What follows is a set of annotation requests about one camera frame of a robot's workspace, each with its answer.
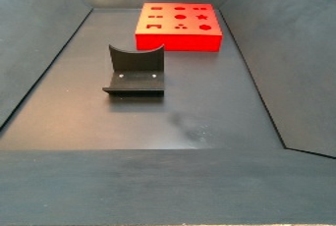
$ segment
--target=gray floor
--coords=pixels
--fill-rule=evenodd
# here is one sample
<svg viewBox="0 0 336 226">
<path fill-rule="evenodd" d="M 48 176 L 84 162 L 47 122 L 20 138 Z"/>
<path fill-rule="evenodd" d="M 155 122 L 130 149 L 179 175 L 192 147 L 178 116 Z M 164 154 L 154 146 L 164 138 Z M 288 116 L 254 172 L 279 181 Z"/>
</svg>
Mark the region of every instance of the gray floor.
<svg viewBox="0 0 336 226">
<path fill-rule="evenodd" d="M 135 50 L 139 10 L 96 10 L 2 133 L 0 149 L 282 148 L 220 19 L 220 52 L 166 53 L 166 96 L 112 98 L 108 45 Z"/>
</svg>

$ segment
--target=black holder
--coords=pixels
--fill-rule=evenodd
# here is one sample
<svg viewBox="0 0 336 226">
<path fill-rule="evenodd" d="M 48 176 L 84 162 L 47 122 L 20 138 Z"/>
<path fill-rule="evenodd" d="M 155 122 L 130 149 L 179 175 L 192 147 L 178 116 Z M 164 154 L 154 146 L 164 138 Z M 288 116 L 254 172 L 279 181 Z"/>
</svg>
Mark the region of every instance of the black holder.
<svg viewBox="0 0 336 226">
<path fill-rule="evenodd" d="M 164 93 L 164 46 L 146 52 L 127 52 L 110 45 L 114 64 L 111 86 L 114 93 Z"/>
</svg>

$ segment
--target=red foam block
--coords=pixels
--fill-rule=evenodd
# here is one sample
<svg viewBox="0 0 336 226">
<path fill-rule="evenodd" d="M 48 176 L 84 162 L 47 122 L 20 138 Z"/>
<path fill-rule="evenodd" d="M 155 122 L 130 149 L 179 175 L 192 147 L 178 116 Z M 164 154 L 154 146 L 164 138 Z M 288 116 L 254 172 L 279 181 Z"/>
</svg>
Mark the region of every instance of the red foam block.
<svg viewBox="0 0 336 226">
<path fill-rule="evenodd" d="M 136 48 L 218 51 L 222 30 L 211 4 L 144 3 L 135 31 Z"/>
</svg>

